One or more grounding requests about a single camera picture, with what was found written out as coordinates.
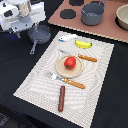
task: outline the banana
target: banana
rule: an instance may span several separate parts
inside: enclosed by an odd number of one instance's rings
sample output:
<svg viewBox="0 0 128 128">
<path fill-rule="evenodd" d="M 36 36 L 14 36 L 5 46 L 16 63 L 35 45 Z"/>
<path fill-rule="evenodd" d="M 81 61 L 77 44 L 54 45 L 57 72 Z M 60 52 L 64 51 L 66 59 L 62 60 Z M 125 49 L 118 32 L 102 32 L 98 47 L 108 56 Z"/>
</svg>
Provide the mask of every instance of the banana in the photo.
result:
<svg viewBox="0 0 128 128">
<path fill-rule="evenodd" d="M 79 48 L 90 48 L 92 46 L 92 43 L 82 42 L 79 40 L 75 40 L 75 44 Z"/>
</svg>

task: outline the wooden handle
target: wooden handle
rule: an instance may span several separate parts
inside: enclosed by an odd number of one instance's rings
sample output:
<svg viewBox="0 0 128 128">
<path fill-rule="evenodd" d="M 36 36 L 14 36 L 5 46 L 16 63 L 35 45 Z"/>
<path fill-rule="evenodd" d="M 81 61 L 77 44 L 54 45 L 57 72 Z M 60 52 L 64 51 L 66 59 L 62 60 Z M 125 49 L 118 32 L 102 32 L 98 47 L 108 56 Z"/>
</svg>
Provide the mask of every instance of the wooden handle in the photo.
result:
<svg viewBox="0 0 128 128">
<path fill-rule="evenodd" d="M 85 86 L 84 86 L 83 84 L 74 82 L 74 81 L 72 81 L 72 80 L 68 80 L 68 79 L 66 79 L 66 78 L 64 78 L 64 82 L 65 82 L 65 83 L 68 83 L 68 84 L 71 84 L 71 85 L 74 85 L 74 86 L 76 86 L 76 87 L 78 87 L 78 88 L 82 88 L 82 89 L 85 88 Z"/>
<path fill-rule="evenodd" d="M 78 57 L 81 58 L 81 59 L 92 61 L 92 62 L 97 62 L 97 59 L 92 58 L 92 57 L 83 56 L 83 55 L 80 55 L 80 54 L 78 54 Z"/>
<path fill-rule="evenodd" d="M 61 86 L 58 111 L 62 112 L 64 107 L 65 86 Z"/>
</svg>

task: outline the fork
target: fork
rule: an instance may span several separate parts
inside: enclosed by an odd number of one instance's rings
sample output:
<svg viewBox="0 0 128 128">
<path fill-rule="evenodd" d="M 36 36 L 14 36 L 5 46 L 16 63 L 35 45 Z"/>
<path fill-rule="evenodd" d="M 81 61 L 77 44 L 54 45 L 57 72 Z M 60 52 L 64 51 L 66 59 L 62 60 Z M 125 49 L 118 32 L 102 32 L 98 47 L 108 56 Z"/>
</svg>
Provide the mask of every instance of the fork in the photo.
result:
<svg viewBox="0 0 128 128">
<path fill-rule="evenodd" d="M 74 81 L 69 80 L 69 79 L 67 79 L 67 78 L 59 77 L 59 76 L 57 76 L 56 74 L 51 73 L 51 72 L 49 72 L 49 71 L 44 72 L 44 75 L 45 75 L 46 77 L 52 79 L 52 80 L 61 80 L 61 81 L 65 82 L 65 83 L 68 83 L 68 84 L 70 84 L 70 85 L 74 85 L 74 86 L 76 86 L 76 87 L 78 87 L 78 88 L 81 88 L 81 89 L 84 89 L 84 88 L 85 88 L 85 86 L 84 86 L 83 84 L 74 82 Z"/>
</svg>

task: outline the black table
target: black table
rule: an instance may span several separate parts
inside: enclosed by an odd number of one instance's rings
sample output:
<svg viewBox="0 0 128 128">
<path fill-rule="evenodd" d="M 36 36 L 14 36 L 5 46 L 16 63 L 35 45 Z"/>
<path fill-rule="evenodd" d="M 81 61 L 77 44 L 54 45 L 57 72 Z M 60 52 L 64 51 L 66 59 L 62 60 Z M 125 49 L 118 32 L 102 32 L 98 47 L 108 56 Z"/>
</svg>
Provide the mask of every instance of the black table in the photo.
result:
<svg viewBox="0 0 128 128">
<path fill-rule="evenodd" d="M 44 0 L 46 19 L 40 24 L 49 26 L 52 37 L 48 43 L 37 45 L 34 55 L 29 54 L 33 43 L 28 37 L 28 31 L 21 33 L 21 39 L 14 34 L 0 33 L 0 104 L 54 128 L 80 128 L 53 113 L 13 96 L 58 31 L 65 31 L 115 44 L 91 128 L 127 128 L 128 44 L 48 24 L 48 19 L 62 2 L 63 0 Z"/>
</svg>

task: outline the placemat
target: placemat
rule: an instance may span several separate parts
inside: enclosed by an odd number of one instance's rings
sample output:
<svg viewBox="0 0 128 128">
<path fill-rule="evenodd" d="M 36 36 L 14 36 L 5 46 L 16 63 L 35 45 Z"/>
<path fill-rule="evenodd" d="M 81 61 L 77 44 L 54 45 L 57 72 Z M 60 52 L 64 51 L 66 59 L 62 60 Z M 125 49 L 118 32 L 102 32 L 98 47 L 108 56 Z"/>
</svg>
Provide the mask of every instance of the placemat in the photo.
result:
<svg viewBox="0 0 128 128">
<path fill-rule="evenodd" d="M 89 4 L 92 1 L 97 0 L 84 0 L 84 5 Z M 50 17 L 48 22 L 53 25 L 113 39 L 122 42 L 128 42 L 128 31 L 120 28 L 116 23 L 116 11 L 120 6 L 126 5 L 123 3 L 126 1 L 116 2 L 116 1 L 106 1 L 106 6 L 102 18 L 102 22 L 95 26 L 85 25 L 81 21 L 81 10 L 84 5 L 72 6 L 69 4 L 69 0 L 64 0 L 59 8 Z M 76 17 L 73 19 L 63 19 L 60 17 L 60 12 L 64 9 L 72 9 L 76 12 Z"/>
<path fill-rule="evenodd" d="M 61 36 L 70 33 L 60 31 L 35 67 L 29 73 L 22 85 L 16 90 L 14 96 L 28 101 L 40 108 L 50 111 L 81 127 L 89 128 L 93 119 L 107 66 L 114 45 L 98 40 L 78 36 L 77 40 L 90 42 L 92 47 L 80 49 L 75 45 L 75 40 L 60 42 Z M 82 83 L 85 89 L 68 85 L 58 80 L 51 80 L 44 76 L 44 71 L 57 73 L 55 63 L 63 56 L 58 49 L 79 53 L 97 58 L 97 62 L 82 60 L 84 70 L 72 80 Z M 65 104 L 63 112 L 58 111 L 59 93 L 61 85 L 65 85 Z"/>
</svg>

